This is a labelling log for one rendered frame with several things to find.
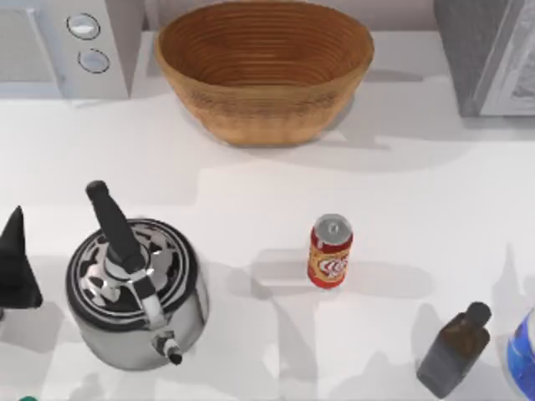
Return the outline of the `large microwave knob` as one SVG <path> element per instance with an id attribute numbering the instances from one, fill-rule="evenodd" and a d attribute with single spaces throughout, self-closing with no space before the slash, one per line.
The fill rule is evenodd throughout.
<path id="1" fill-rule="evenodd" d="M 73 36 L 81 40 L 93 40 L 100 34 L 98 20 L 87 13 L 69 16 L 66 26 Z"/>

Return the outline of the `small microwave knob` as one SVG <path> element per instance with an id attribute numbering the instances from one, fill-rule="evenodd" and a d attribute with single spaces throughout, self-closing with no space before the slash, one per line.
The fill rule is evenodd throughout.
<path id="1" fill-rule="evenodd" d="M 103 74 L 110 68 L 108 56 L 95 48 L 79 52 L 78 63 L 91 74 Z"/>

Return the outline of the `dark brown bottle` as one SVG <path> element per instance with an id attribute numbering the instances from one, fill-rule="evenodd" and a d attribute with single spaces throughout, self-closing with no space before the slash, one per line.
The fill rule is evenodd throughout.
<path id="1" fill-rule="evenodd" d="M 416 369 L 416 377 L 437 398 L 446 398 L 465 378 L 490 342 L 492 316 L 484 302 L 472 302 L 436 335 Z"/>

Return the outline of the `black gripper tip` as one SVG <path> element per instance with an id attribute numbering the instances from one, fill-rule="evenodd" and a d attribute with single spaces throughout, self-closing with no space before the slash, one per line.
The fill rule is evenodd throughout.
<path id="1" fill-rule="evenodd" d="M 34 309 L 42 304 L 26 253 L 23 209 L 17 206 L 0 234 L 0 308 Z"/>

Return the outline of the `red and white can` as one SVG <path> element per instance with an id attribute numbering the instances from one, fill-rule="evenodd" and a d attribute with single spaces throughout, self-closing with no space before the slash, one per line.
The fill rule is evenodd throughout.
<path id="1" fill-rule="evenodd" d="M 320 288 L 331 289 L 345 279 L 354 232 L 340 214 L 321 215 L 310 232 L 308 278 Z"/>

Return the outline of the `brown wicker basket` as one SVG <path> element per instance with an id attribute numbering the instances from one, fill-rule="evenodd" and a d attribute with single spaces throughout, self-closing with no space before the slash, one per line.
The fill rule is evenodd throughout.
<path id="1" fill-rule="evenodd" d="M 341 113 L 375 55 L 370 31 L 326 6 L 223 2 L 161 29 L 155 57 L 185 108 L 231 145 L 300 145 Z"/>

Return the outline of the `blue and white bottle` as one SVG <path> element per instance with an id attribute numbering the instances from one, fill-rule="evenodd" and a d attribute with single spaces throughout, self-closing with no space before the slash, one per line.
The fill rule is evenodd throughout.
<path id="1" fill-rule="evenodd" d="M 535 401 L 535 307 L 507 343 L 508 372 L 528 401 Z"/>

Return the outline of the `pale microwave oven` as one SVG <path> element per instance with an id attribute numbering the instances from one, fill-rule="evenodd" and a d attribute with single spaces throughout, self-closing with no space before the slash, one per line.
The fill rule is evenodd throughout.
<path id="1" fill-rule="evenodd" d="M 80 13 L 98 20 L 97 38 L 69 32 Z M 144 21 L 144 0 L 0 0 L 0 99 L 128 99 Z M 110 60 L 103 74 L 79 66 L 92 48 Z"/>

